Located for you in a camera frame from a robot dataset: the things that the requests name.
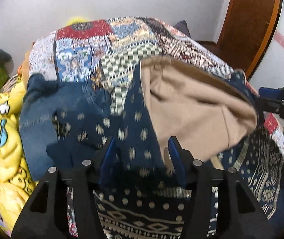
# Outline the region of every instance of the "silver screw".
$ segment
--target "silver screw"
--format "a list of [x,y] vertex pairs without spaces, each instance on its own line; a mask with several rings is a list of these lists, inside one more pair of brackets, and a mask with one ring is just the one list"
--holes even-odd
[[202,161],[196,159],[196,160],[193,161],[193,165],[195,165],[195,166],[201,166],[201,165],[202,165]]
[[54,173],[57,170],[56,167],[52,166],[48,169],[49,173]]
[[92,163],[92,162],[91,162],[91,160],[89,160],[89,159],[84,160],[84,161],[82,162],[82,164],[83,164],[84,166],[89,166],[91,163]]
[[236,173],[237,170],[234,167],[229,167],[229,172],[230,173]]

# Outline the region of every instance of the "brown door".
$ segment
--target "brown door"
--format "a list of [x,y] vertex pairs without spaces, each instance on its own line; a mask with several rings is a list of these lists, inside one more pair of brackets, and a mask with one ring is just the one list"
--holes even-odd
[[218,56],[249,77],[271,39],[279,7],[280,0],[230,0],[216,47]]

